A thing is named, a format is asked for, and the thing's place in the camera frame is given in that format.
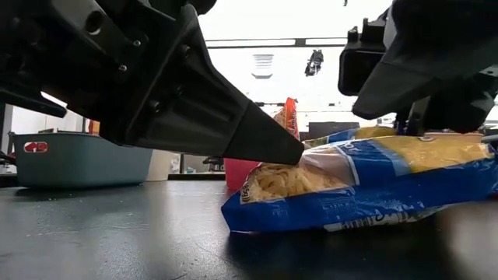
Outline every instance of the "yellow label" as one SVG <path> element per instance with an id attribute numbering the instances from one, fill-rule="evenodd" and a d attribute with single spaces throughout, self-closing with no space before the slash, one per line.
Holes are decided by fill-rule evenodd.
<path id="1" fill-rule="evenodd" d="M 400 155 L 410 166 L 412 173 L 494 157 L 487 144 L 445 138 L 396 136 L 373 140 Z"/>
<path id="2" fill-rule="evenodd" d="M 396 135 L 396 131 L 393 128 L 385 128 L 385 127 L 360 128 L 355 133 L 355 139 L 366 139 L 366 138 L 392 136 L 392 135 Z"/>

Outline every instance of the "bolt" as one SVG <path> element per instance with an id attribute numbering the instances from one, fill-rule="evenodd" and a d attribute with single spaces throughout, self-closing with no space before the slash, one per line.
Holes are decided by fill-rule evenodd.
<path id="1" fill-rule="evenodd" d="M 150 100 L 149 101 L 149 106 L 153 110 L 154 113 L 159 113 L 161 109 L 161 103 L 157 100 Z"/>
<path id="2" fill-rule="evenodd" d="M 188 55 L 190 54 L 190 47 L 187 45 L 181 45 L 180 46 L 181 53 L 185 58 L 188 58 Z"/>
<path id="3" fill-rule="evenodd" d="M 85 30 L 88 34 L 96 36 L 100 33 L 100 28 L 105 20 L 104 15 L 100 11 L 91 12 L 86 18 Z"/>
<path id="4" fill-rule="evenodd" d="M 184 87 L 182 85 L 179 85 L 177 87 L 177 95 L 181 95 L 184 91 Z"/>

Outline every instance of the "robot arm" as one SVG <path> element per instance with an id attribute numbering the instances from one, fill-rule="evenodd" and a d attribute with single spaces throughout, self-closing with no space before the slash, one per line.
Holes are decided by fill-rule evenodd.
<path id="1" fill-rule="evenodd" d="M 119 145 L 297 163 L 303 145 L 213 67 L 197 15 L 214 3 L 0 0 L 0 96 L 64 116 L 44 91 Z"/>
<path id="2" fill-rule="evenodd" d="M 406 116 L 410 135 L 477 130 L 498 90 L 498 2 L 394 0 L 387 18 L 349 34 L 339 89 L 358 96 L 352 112 Z"/>

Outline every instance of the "red container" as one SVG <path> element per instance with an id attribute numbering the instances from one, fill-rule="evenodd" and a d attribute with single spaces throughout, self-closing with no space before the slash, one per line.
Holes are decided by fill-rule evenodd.
<path id="1" fill-rule="evenodd" d="M 238 191 L 244 184 L 250 171 L 259 162 L 240 159 L 225 159 L 225 180 L 229 191 Z"/>

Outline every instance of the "blue pasta bag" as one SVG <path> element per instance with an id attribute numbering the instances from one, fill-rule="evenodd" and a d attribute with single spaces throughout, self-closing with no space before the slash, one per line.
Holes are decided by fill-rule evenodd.
<path id="1" fill-rule="evenodd" d="M 334 133 L 329 136 L 324 136 L 311 140 L 305 140 L 303 141 L 303 143 L 307 147 L 317 147 L 319 145 L 325 145 L 325 144 L 346 141 L 346 140 L 358 140 L 358 139 L 392 136 L 392 135 L 396 135 L 396 130 L 394 128 L 387 128 L 387 127 L 352 128 Z"/>
<path id="2" fill-rule="evenodd" d="M 262 163 L 222 207 L 232 231 L 414 222 L 498 186 L 487 144 L 387 136 L 308 149 L 298 166 Z"/>

